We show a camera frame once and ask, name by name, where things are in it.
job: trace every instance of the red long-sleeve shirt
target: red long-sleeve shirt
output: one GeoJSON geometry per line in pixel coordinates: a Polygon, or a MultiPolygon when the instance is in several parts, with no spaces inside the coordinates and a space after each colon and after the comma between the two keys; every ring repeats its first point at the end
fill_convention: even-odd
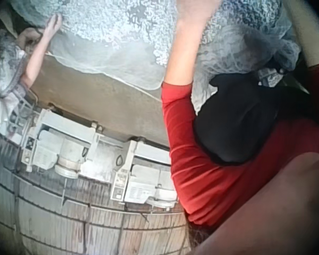
{"type": "MultiPolygon", "coordinates": [[[[313,69],[313,75],[309,90],[319,107],[319,66],[313,69]]],[[[192,123],[196,115],[190,95],[191,85],[163,83],[172,180],[191,223],[218,227],[293,158],[305,152],[319,153],[319,125],[301,118],[277,122],[251,161],[240,166],[219,166],[195,142],[192,123]]]]}

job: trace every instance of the dark fabric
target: dark fabric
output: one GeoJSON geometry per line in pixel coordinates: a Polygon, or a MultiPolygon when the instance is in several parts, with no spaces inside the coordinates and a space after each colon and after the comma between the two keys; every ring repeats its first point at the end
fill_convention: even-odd
{"type": "Polygon", "coordinates": [[[279,118],[312,118],[310,95],[291,87],[263,87],[251,74],[222,74],[210,81],[218,92],[194,121],[201,147],[218,164],[252,159],[279,118]]]}

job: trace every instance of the white lace fabric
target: white lace fabric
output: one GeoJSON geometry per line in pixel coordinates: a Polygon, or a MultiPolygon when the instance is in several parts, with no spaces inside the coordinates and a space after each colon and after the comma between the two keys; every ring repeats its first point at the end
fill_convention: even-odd
{"type": "MultiPolygon", "coordinates": [[[[51,45],[62,64],[146,90],[160,87],[174,36],[175,0],[10,1],[36,26],[44,26],[51,14],[62,13],[62,33],[51,45]]],[[[258,70],[272,57],[293,70],[299,52],[281,0],[224,0],[199,50],[195,109],[210,96],[212,76],[258,70]]]]}

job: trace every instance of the person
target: person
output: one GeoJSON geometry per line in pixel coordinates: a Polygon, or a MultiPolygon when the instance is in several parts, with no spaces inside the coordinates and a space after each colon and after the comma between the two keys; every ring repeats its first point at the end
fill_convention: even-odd
{"type": "Polygon", "coordinates": [[[48,45],[61,25],[62,16],[54,14],[45,29],[27,28],[16,41],[8,32],[0,30],[0,126],[34,84],[48,45]],[[26,63],[30,41],[37,44],[26,63]]]}
{"type": "Polygon", "coordinates": [[[177,2],[162,104],[190,244],[202,243],[192,254],[308,254],[319,241],[319,65],[310,95],[218,78],[196,116],[198,47],[222,1],[177,2]]]}

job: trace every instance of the hand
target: hand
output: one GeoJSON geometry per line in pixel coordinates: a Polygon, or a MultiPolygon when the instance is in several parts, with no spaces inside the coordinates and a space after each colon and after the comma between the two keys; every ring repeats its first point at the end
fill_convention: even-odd
{"type": "Polygon", "coordinates": [[[53,14],[51,18],[49,18],[46,28],[44,31],[44,37],[51,40],[53,36],[58,32],[63,23],[63,17],[61,14],[53,14]]]}
{"type": "Polygon", "coordinates": [[[222,0],[177,0],[179,20],[192,23],[207,23],[222,0]]]}

